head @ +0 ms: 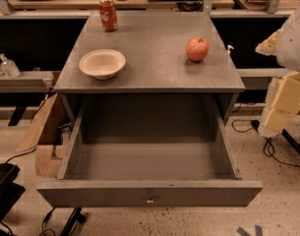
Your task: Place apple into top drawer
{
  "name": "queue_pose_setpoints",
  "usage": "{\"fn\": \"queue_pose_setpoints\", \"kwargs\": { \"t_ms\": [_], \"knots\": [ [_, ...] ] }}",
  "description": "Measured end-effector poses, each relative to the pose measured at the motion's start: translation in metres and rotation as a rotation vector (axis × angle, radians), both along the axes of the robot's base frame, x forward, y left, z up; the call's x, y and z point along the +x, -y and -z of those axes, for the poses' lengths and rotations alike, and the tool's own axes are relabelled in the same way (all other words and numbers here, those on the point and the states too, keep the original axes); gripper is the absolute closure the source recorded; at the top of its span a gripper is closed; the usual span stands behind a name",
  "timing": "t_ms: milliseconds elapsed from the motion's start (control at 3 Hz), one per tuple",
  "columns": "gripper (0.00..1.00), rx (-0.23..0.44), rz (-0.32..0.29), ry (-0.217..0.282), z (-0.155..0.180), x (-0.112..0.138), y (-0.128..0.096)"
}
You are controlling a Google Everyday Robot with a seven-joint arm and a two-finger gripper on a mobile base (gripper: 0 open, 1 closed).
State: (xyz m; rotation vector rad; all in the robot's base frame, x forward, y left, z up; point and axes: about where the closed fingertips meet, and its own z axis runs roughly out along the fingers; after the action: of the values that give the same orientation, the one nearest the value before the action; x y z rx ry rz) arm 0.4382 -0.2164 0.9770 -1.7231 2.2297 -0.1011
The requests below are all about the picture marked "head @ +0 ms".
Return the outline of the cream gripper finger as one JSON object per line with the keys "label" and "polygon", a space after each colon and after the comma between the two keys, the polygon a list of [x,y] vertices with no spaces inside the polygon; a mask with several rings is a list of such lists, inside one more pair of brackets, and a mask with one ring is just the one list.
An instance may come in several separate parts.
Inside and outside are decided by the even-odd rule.
{"label": "cream gripper finger", "polygon": [[260,118],[259,134],[266,138],[275,137],[299,112],[300,72],[273,78],[268,88],[266,106]]}
{"label": "cream gripper finger", "polygon": [[272,33],[267,39],[259,43],[255,48],[258,54],[265,56],[275,56],[276,55],[276,45],[278,41],[279,30]]}

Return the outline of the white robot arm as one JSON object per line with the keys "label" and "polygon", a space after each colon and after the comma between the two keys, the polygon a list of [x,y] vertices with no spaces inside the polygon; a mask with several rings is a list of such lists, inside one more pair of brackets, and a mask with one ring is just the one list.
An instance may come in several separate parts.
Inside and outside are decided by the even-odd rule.
{"label": "white robot arm", "polygon": [[268,87],[258,132],[272,138],[300,112],[300,5],[255,51],[275,56],[280,66],[290,70],[282,78],[273,78]]}

